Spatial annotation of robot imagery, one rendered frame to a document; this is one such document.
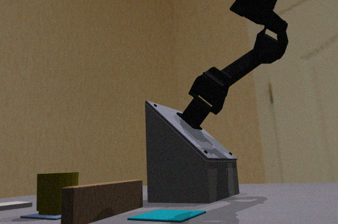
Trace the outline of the brown wooden plank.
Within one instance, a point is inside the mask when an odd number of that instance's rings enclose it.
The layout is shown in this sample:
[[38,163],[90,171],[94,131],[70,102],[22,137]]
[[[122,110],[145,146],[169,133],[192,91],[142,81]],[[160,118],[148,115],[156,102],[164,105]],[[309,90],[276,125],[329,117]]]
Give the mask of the brown wooden plank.
[[89,224],[142,207],[142,180],[63,187],[61,224]]

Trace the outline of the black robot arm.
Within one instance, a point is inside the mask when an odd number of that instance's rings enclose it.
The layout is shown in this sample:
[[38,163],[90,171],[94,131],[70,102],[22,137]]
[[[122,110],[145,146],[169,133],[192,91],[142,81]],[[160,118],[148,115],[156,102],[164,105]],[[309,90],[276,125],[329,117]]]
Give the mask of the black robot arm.
[[[183,113],[176,113],[192,128],[202,130],[200,125],[206,116],[210,112],[215,115],[220,112],[231,85],[260,64],[273,63],[284,55],[288,45],[288,23],[273,11],[276,2],[277,0],[236,0],[232,4],[231,11],[265,27],[257,34],[251,51],[221,71],[212,67],[195,79],[189,91],[193,100]],[[266,29],[276,33],[277,40],[265,34]]]

